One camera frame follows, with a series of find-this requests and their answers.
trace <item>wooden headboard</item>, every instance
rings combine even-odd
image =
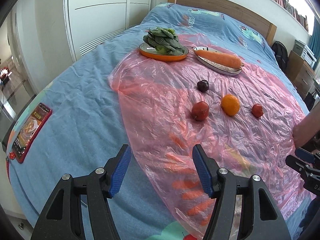
[[[224,13],[259,32],[269,46],[273,44],[277,27],[259,14],[234,2],[229,0],[168,0],[168,2]]]

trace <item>black backpack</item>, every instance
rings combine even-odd
[[[275,53],[276,61],[278,62],[279,68],[282,70],[282,72],[284,72],[285,69],[287,68],[287,64],[288,64],[288,51],[287,51],[287,49],[279,41],[276,41],[272,45],[271,49]]]

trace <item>blue curtain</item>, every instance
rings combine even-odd
[[[313,27],[313,34],[309,41],[309,48],[315,54],[315,57],[317,59],[317,63],[313,67],[313,70],[315,70],[320,60],[320,24],[318,23],[316,18],[315,18],[315,25]]]

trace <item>blue blanket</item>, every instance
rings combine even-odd
[[[142,43],[145,31],[157,26],[174,28],[178,34],[204,33],[213,44],[235,52],[246,62],[260,65],[277,76],[304,113],[308,113],[301,97],[278,67],[265,39],[255,30],[221,13],[161,4],[140,25],[99,45],[58,76],[37,95],[13,128],[8,153],[18,131],[39,102],[53,110],[24,163],[10,162],[12,188],[31,225],[36,224],[63,174],[87,175],[104,166],[122,144],[128,143],[117,94],[109,87],[107,77],[127,53]],[[299,222],[309,202],[305,200],[288,219],[292,236],[298,234]],[[188,234],[167,210],[134,158],[120,192],[109,205],[122,239],[183,240]],[[85,205],[83,210],[85,233],[90,240],[93,238]]]

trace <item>oval plate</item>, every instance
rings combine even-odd
[[[185,59],[188,56],[189,50],[183,46],[184,53],[183,55],[175,56],[175,55],[162,55],[159,54],[156,49],[150,47],[145,42],[139,46],[140,53],[148,58],[153,58],[155,60],[164,61],[164,62],[173,62],[180,61]]]
[[[208,48],[208,47],[195,47],[195,48],[193,48],[193,50],[200,50],[200,49],[222,53],[221,51],[218,51],[218,50],[212,49],[212,48]],[[208,68],[210,68],[220,74],[228,75],[228,76],[235,76],[235,75],[238,75],[241,73],[241,69],[234,69],[231,67],[226,67],[224,65],[220,65],[218,63],[214,63],[210,60],[207,60],[203,57],[199,57],[197,55],[196,55],[196,57],[203,65],[207,66]]]

